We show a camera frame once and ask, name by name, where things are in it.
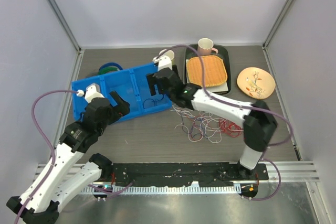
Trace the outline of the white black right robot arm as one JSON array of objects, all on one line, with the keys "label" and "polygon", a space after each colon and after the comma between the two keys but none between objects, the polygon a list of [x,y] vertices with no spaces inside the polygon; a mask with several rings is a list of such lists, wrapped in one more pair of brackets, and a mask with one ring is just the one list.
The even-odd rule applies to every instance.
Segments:
[{"label": "white black right robot arm", "polygon": [[166,95],[181,108],[212,113],[241,127],[245,148],[237,163],[237,174],[242,179],[255,175],[256,166],[278,126],[264,101],[241,102],[213,94],[196,84],[184,84],[170,68],[147,74],[146,79],[152,96]]}]

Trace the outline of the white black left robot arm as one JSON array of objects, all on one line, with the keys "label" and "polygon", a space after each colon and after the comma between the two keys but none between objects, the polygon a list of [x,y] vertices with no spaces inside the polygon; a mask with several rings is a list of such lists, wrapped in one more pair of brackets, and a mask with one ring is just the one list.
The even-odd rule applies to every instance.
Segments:
[{"label": "white black left robot arm", "polygon": [[116,91],[111,91],[110,95],[116,102],[113,106],[94,85],[72,93],[83,97],[88,104],[81,118],[65,128],[56,146],[51,144],[39,124],[35,125],[51,150],[51,158],[24,193],[8,200],[7,207],[16,214],[15,223],[19,220],[55,223],[65,206],[82,189],[96,180],[105,182],[111,177],[112,162],[97,153],[70,179],[64,179],[106,127],[130,113],[130,105]]}]

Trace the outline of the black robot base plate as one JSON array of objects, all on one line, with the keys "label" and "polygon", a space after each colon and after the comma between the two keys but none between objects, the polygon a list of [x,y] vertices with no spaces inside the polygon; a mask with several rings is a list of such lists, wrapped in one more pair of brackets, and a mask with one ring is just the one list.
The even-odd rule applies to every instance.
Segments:
[{"label": "black robot base plate", "polygon": [[228,186],[233,181],[268,180],[265,164],[257,164],[249,172],[237,163],[114,163],[95,182],[115,182],[117,186],[188,187],[198,182],[200,187]]}]

